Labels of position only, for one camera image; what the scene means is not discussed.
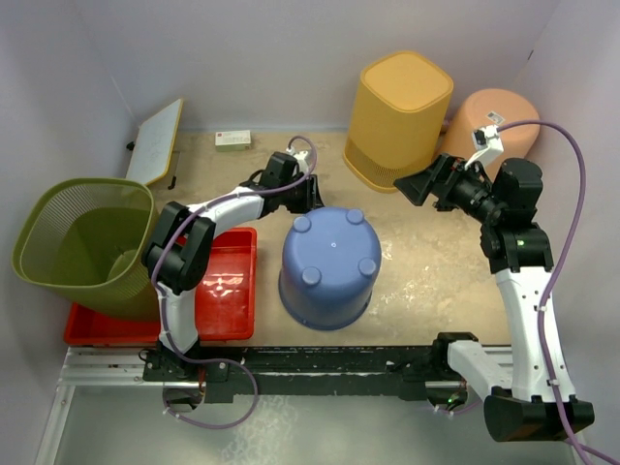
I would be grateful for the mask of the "yellow mesh waste basket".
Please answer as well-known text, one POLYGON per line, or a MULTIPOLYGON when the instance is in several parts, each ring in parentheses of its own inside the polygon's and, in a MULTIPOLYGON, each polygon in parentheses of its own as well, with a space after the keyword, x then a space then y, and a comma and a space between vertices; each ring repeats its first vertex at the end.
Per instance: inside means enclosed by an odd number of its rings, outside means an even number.
POLYGON ((451 77, 423 55, 402 50, 359 76, 343 151, 347 167, 369 188, 425 169, 433 157, 453 91, 451 77))

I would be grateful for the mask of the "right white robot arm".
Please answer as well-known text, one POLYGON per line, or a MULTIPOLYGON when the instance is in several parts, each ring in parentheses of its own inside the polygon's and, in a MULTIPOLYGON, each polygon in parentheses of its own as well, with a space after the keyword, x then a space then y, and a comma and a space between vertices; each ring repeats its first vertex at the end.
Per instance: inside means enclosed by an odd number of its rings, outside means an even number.
POLYGON ((591 425, 594 407, 576 395, 553 302, 544 293, 559 267, 547 234, 534 221, 542 170, 509 158, 490 179, 481 163, 442 154, 394 185, 415 206, 433 195, 437 210, 458 208, 480 222, 480 248, 509 322, 511 370, 470 337, 454 336, 431 355, 432 371, 442 379, 459 374, 467 381, 483 402, 485 425, 496 442, 565 441, 591 425))

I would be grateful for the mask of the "blue round plastic bucket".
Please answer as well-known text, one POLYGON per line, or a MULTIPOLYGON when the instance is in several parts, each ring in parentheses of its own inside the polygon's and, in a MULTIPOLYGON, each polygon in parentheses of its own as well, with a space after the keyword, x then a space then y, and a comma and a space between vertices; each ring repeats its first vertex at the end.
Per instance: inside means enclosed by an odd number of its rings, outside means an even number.
POLYGON ((362 210, 327 206, 294 219, 286 235, 278 291, 303 326, 338 330, 366 310, 382 261, 379 237, 362 210))

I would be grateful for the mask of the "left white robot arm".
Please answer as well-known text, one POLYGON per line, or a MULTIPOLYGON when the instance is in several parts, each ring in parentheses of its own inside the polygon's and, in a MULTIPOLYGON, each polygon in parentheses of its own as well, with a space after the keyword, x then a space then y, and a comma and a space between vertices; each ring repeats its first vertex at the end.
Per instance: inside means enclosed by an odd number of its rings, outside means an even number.
POLYGON ((178 380, 199 370, 196 287, 202 282, 215 238, 259 220, 279 207, 306 213, 320 207, 314 149, 273 153, 264 169, 211 201, 167 203, 141 255, 159 300, 159 341, 170 350, 166 369, 178 380))

